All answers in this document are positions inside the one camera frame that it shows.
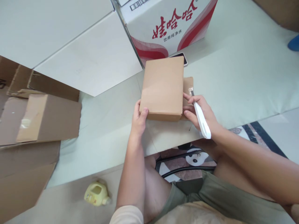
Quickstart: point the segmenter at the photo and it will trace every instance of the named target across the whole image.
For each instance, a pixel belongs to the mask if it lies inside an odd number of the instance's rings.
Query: blue object
[[[297,37],[295,37],[294,39],[292,39],[289,44],[287,45],[287,47],[290,50],[293,51],[299,51],[299,35]]]

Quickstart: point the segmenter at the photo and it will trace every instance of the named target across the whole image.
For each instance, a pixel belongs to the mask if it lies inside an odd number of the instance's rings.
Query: green shorts
[[[150,223],[178,205],[194,201],[203,201],[226,217],[245,223],[294,223],[279,204],[249,194],[211,173],[203,171],[202,175],[202,179],[172,183],[164,208]]]

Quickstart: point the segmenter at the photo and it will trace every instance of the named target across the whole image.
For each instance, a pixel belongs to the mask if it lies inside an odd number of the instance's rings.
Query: white sleeve
[[[143,224],[143,215],[136,206],[126,205],[115,211],[110,224]]]

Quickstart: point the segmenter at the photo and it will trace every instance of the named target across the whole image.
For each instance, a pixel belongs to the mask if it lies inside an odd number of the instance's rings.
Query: white tool
[[[206,139],[211,139],[211,131],[210,131],[208,124],[206,123],[206,119],[205,119],[205,116],[203,115],[202,108],[200,107],[200,105],[198,105],[197,102],[193,102],[193,105],[195,108],[195,112],[196,112],[200,130],[202,131],[202,135]]]

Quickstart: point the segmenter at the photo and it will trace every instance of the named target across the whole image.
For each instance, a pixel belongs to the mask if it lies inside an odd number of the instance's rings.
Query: white table
[[[184,76],[194,77],[195,94],[205,96],[226,128],[299,107],[299,52],[287,48],[296,35],[278,26],[253,1],[219,1],[205,39],[183,50],[189,62]],[[81,93],[79,137],[62,143],[47,187],[124,162],[143,75],[142,71],[97,97]],[[146,125],[146,155],[200,137],[186,121]]]

